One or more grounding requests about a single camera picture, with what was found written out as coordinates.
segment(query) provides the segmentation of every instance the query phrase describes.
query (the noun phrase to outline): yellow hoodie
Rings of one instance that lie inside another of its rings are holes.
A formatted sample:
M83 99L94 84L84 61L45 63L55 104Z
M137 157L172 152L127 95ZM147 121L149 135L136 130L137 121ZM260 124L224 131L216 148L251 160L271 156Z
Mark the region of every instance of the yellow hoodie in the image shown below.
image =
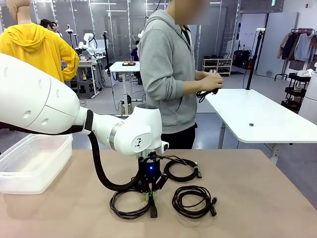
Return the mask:
M79 63L76 52L60 36L34 23L5 29L0 53L23 60L61 82L75 76ZM63 71L61 60L67 63Z

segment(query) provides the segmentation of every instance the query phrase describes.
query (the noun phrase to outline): desk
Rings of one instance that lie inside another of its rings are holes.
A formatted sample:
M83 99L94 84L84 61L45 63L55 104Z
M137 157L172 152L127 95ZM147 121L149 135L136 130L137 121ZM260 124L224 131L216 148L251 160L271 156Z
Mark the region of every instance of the desk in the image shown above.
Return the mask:
M218 148L226 126L244 143L273 143L276 164L280 144L317 143L317 125L291 112L255 90L221 89L206 99L222 119Z
M98 59L81 60L81 61L79 61L79 64L78 64L78 68L90 68L91 69L92 82L93 82L93 88L94 88L94 94L91 98L95 98L99 94L99 90L97 90L97 88L96 88L96 78L95 78L95 72L96 72L97 67L98 67L97 61L98 61ZM62 61L62 65L64 67L67 66L64 61ZM98 76L97 81L99 83L99 86L102 87L101 75L100 75L100 73L98 73L98 71L97 71L97 76ZM82 79L78 78L78 74L76 74L76 80L77 81L82 80Z
M125 78L125 72L140 72L140 62L135 62L135 66L123 66L122 64L124 61L117 61L112 66L110 66L110 72L122 72L122 82L123 82L123 100L124 100L124 110L125 110L125 116L129 116L129 110L128 110L128 94L130 97L132 97L132 76L129 77L129 93L127 92L127 85L126 85L126 78Z
M202 179L186 185L206 187L217 196L217 216L181 217L171 205L184 184L168 180L157 192L158 218L147 213L126 221L109 208L114 192L97 178L91 151L73 156L40 195L0 195L1 238L316 238L317 211L286 176L259 150L168 151L198 162ZM101 151L106 175L126 183L137 171L137 159ZM163 169L167 161L162 161ZM178 176L191 169L171 169ZM122 195L121 210L145 204L137 193Z

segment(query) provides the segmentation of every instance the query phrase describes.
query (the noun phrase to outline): gray floor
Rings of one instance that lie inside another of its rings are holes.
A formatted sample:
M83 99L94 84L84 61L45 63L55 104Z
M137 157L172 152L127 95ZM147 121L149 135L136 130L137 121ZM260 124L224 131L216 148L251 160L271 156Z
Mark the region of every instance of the gray floor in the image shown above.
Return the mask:
M225 88L242 88L243 75L233 75L225 78ZM254 76L251 88L266 95L272 100L280 103L285 97L284 89L288 83L285 81L274 82L272 79ZM134 92L141 91L142 87L134 85ZM143 93L136 93L136 97L142 98ZM116 106L121 99L120 91L115 90ZM93 99L87 100L87 108L92 109L99 114L116 114L113 110L112 91L111 89L103 90L100 95ZM208 102L200 105L200 112L197 116L197 135L194 144L195 149L217 149L219 127L221 120L210 107ZM0 130L0 152L5 151L10 146L22 139L26 134L7 129ZM82 134L74 134L74 149L90 149L88 137ZM233 134L227 130L224 139L224 149L236 149L238 141ZM245 144L239 143L239 149L253 148L262 150L267 156L270 155L270 145L264 144ZM284 145L280 159L277 163L279 169L293 182L301 193L317 209L317 144L296 144Z

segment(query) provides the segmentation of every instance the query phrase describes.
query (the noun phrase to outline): plastic storage box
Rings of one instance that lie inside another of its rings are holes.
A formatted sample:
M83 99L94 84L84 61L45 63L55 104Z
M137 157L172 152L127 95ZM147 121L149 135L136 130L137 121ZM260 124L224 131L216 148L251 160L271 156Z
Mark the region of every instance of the plastic storage box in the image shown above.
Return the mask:
M72 154L72 135L28 135L0 155L0 192L40 194Z

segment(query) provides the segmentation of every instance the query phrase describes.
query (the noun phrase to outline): person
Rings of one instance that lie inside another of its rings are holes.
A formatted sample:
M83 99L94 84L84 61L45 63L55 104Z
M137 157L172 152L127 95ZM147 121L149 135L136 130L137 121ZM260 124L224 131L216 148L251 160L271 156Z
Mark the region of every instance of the person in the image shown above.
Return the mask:
M55 32L55 34L57 34L58 36L60 36L61 38L63 38L63 35L58 31L58 28L57 28L57 23L56 22L51 22L51 29L52 31Z
M43 26L44 28L48 29L48 30L52 30L51 28L51 21L47 20L47 19L42 19L40 22L40 26Z
M13 56L64 82L77 71L76 52L53 31L34 24L30 18L30 0L7 0L9 12L18 22L0 35L0 53ZM61 60L67 67L61 70Z
M148 19L139 43L147 103L159 108L161 139L170 149L192 149L197 128L196 93L223 87L219 74L195 70L192 34L205 0L170 0Z
M139 61L139 54L138 54L138 47L139 47L140 41L136 41L135 44L137 47L132 50L131 56L133 57L133 61ZM142 85L142 79L140 72L134 72L134 75L138 78L138 84Z
M133 61L139 61L139 56L138 56L138 46L139 46L140 41L136 41L135 44L137 47L132 50L131 56L133 57Z

